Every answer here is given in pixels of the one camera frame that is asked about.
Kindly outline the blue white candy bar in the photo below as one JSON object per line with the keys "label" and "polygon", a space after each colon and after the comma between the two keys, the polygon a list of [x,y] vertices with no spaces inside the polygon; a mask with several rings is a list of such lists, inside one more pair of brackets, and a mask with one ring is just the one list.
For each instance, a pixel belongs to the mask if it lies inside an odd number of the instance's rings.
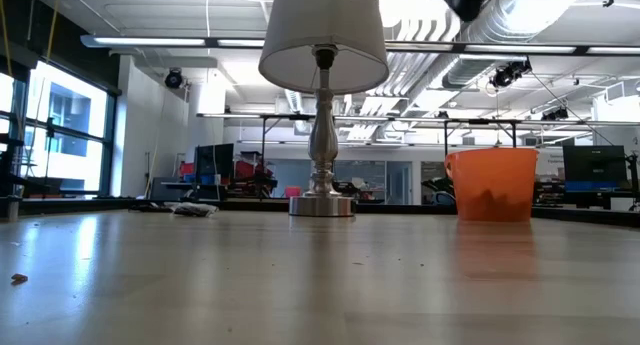
{"label": "blue white candy bar", "polygon": [[218,210],[219,208],[213,205],[191,202],[181,202],[172,206],[175,215],[188,217],[211,217]]}

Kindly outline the silver ceiling duct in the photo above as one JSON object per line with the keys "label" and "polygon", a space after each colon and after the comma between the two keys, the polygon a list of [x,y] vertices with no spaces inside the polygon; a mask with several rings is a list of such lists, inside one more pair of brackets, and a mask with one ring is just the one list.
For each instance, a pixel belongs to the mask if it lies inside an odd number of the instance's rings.
{"label": "silver ceiling duct", "polygon": [[[456,37],[466,43],[527,42],[537,30],[532,25],[517,25],[516,16],[525,7],[525,0],[492,0],[487,9]],[[451,59],[442,79],[444,88],[461,89],[484,75],[495,60],[469,60],[461,55]]]}

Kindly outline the silver lamp with white shade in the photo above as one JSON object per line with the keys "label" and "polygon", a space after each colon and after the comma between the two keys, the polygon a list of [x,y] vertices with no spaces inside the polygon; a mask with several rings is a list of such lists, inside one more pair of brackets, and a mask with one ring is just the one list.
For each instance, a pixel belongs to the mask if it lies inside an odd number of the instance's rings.
{"label": "silver lamp with white shade", "polygon": [[276,86],[316,98],[310,188],[290,198],[290,215],[352,216],[353,199],[333,187],[338,138],[332,101],[389,76],[379,0],[273,0],[258,70]]}

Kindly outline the red storage bins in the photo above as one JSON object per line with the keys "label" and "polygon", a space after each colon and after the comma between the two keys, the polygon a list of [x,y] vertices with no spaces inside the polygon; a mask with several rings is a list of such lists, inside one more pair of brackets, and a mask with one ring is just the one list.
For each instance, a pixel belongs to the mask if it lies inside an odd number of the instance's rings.
{"label": "red storage bins", "polygon": [[271,180],[272,178],[273,172],[265,168],[261,162],[249,163],[240,160],[235,163],[235,183]]}

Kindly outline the black computer monitor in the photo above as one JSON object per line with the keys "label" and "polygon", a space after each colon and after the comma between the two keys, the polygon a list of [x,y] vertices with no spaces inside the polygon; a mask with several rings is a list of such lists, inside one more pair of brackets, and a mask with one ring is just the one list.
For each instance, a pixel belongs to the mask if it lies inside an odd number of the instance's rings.
{"label": "black computer monitor", "polygon": [[234,145],[232,143],[195,148],[195,178],[204,185],[227,185],[233,178]]}
{"label": "black computer monitor", "polygon": [[564,146],[568,181],[622,182],[627,180],[623,146]]}

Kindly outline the orange pumpkin bucket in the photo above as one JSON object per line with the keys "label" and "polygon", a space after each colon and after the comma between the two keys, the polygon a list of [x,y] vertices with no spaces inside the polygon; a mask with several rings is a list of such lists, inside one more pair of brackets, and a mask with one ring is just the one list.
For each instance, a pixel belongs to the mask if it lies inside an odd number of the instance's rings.
{"label": "orange pumpkin bucket", "polygon": [[523,223],[531,218],[538,152],[526,148],[458,151],[445,157],[458,218]]}

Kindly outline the black overhead rack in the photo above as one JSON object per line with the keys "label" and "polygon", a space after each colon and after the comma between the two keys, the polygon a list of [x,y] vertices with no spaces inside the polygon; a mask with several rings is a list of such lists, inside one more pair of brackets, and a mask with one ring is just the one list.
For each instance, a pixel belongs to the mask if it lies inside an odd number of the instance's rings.
{"label": "black overhead rack", "polygon": [[334,116],[332,118],[336,130],[348,131],[356,135],[354,140],[346,140],[344,146],[397,146],[411,147],[413,144],[402,139],[404,134],[419,129],[440,130],[436,146],[448,149],[453,146],[449,138],[456,131],[467,129],[491,130],[497,136],[505,134],[511,141],[510,146],[519,147],[520,130],[525,130],[531,137],[544,137],[553,131],[567,130],[570,138],[595,136],[601,128],[638,127],[640,122],[611,121],[542,121],[519,119],[487,119],[487,118],[427,118],[427,117],[382,117],[382,116]]}

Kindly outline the long ceiling light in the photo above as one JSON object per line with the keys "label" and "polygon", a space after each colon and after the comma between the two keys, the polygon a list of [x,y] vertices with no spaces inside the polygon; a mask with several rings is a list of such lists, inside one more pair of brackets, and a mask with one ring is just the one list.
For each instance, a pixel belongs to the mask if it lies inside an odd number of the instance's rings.
{"label": "long ceiling light", "polygon": [[254,38],[176,38],[176,37],[107,37],[82,35],[80,40],[88,48],[262,48],[263,39]]}
{"label": "long ceiling light", "polygon": [[640,57],[640,46],[386,41],[388,52],[568,57]]}

